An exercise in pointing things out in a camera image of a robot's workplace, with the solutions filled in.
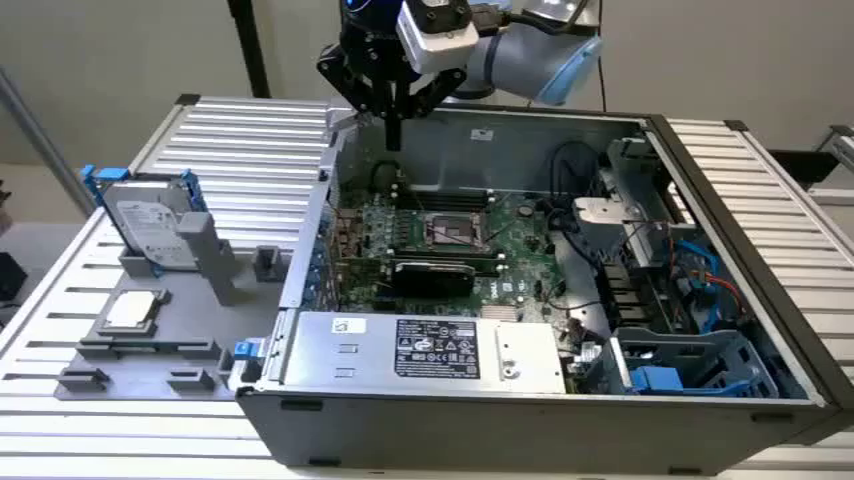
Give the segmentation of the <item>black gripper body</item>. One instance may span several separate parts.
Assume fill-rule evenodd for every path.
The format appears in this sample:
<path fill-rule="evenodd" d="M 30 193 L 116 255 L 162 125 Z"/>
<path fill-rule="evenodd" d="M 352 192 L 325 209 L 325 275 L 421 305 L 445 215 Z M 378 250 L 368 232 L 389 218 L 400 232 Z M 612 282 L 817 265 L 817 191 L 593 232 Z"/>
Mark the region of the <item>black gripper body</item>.
<path fill-rule="evenodd" d="M 369 79 L 417 80 L 396 33 L 401 0 L 340 1 L 338 45 L 353 74 Z"/>

